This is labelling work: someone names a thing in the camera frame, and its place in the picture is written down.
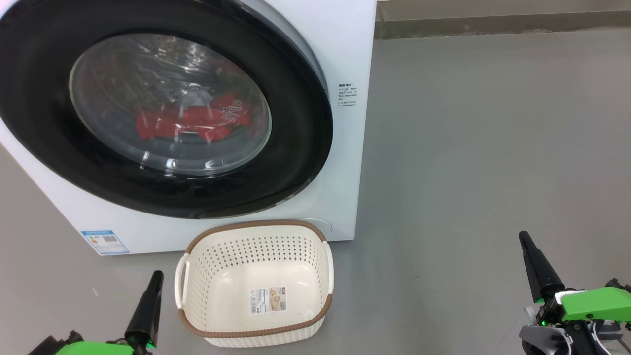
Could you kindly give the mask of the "blue energy label sticker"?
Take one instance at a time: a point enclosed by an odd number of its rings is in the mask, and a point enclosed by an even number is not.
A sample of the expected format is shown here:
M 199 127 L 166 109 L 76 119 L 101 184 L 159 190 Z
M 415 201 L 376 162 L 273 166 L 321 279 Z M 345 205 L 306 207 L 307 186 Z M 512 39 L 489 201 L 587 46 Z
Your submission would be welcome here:
M 81 234 L 101 256 L 129 254 L 113 231 L 81 231 Z

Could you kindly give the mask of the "cream laundry basket brown rim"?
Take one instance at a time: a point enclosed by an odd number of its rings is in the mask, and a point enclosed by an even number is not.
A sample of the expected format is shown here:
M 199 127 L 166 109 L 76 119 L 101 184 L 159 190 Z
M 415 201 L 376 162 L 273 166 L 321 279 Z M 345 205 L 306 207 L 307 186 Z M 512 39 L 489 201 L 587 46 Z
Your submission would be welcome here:
M 250 314 L 250 290 L 286 287 L 287 310 Z M 221 348 L 260 348 L 315 335 L 334 292 L 329 243 L 315 225 L 264 220 L 201 232 L 176 266 L 183 326 Z

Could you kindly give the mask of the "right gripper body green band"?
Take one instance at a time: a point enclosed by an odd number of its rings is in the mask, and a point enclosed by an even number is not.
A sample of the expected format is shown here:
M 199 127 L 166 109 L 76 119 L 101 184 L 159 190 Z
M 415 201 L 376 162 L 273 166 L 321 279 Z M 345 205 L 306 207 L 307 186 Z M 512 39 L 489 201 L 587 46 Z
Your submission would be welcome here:
M 631 292 L 615 287 L 564 290 L 546 299 L 536 313 L 536 325 L 560 325 L 577 320 L 631 323 Z

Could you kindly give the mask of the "small printed text label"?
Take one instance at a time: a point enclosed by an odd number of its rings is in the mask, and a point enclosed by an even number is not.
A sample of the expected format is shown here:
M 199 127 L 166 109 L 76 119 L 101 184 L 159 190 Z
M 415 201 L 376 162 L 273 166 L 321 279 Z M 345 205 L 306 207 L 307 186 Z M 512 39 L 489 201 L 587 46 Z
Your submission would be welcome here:
M 338 85 L 337 106 L 338 107 L 354 107 L 357 104 L 359 89 L 352 83 L 343 83 Z

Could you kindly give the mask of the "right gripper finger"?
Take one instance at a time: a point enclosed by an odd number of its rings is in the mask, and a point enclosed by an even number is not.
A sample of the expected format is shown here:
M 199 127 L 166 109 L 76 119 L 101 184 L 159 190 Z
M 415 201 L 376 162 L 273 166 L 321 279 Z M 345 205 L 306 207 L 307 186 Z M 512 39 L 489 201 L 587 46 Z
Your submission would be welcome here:
M 548 302 L 557 292 L 564 291 L 564 283 L 562 283 L 541 249 L 535 245 L 529 232 L 519 232 L 519 243 L 522 247 L 526 274 L 533 301 L 535 303 L 541 300 Z

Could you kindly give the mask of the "white front-load washing machine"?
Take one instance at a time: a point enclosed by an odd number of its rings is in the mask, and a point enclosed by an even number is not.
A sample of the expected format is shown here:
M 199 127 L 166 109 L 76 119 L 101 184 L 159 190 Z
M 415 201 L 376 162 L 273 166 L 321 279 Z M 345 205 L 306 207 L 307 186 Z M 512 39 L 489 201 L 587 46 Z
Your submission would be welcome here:
M 306 187 L 261 211 L 210 219 L 153 215 L 76 188 L 40 163 L 0 119 L 0 143 L 88 245 L 81 231 L 113 231 L 129 254 L 182 251 L 199 232 L 260 220 L 306 221 L 320 228 L 328 240 L 353 240 L 377 0 L 236 2 L 297 41 L 322 73 L 333 115 L 333 139 L 324 166 Z M 338 85 L 343 83 L 358 87 L 356 106 L 337 106 Z

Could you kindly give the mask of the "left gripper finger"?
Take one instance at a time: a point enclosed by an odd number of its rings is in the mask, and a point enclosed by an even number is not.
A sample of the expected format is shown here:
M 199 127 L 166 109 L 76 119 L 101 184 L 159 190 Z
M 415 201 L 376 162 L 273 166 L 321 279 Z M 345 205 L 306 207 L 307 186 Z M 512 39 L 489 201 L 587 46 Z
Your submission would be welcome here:
M 131 348 L 155 348 L 160 323 L 164 272 L 155 270 L 125 332 Z

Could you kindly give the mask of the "red and white jersey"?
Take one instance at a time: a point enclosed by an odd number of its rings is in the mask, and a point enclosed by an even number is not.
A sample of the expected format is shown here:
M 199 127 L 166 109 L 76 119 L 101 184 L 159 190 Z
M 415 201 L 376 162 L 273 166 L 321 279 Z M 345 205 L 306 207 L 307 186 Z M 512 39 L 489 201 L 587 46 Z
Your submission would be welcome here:
M 176 104 L 138 107 L 135 119 L 136 133 L 142 140 L 175 139 L 192 133 L 207 143 L 225 139 L 237 128 L 249 127 L 252 123 L 248 101 L 234 92 L 187 107 Z

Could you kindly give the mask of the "printed product label sticker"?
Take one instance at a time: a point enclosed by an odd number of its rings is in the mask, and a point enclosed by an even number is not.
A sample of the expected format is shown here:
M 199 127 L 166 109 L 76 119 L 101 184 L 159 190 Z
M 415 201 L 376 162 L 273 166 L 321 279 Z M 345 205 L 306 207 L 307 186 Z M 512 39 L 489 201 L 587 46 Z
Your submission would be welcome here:
M 248 295 L 251 315 L 287 310 L 286 287 L 257 288 L 250 290 Z

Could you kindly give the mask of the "grey skirting board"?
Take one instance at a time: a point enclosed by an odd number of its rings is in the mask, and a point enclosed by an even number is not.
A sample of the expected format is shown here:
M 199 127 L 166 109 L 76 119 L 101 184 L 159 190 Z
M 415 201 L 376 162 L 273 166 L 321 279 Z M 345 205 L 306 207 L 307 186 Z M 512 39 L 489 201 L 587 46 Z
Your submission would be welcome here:
M 631 10 L 379 20 L 374 40 L 631 29 Z

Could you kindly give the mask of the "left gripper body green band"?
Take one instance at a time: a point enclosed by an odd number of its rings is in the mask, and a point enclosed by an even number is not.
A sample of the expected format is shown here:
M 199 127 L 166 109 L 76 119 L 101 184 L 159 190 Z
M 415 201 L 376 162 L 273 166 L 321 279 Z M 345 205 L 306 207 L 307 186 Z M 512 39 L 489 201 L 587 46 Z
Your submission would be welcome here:
M 153 355 L 155 349 L 153 342 L 129 345 L 79 341 L 63 346 L 54 355 Z

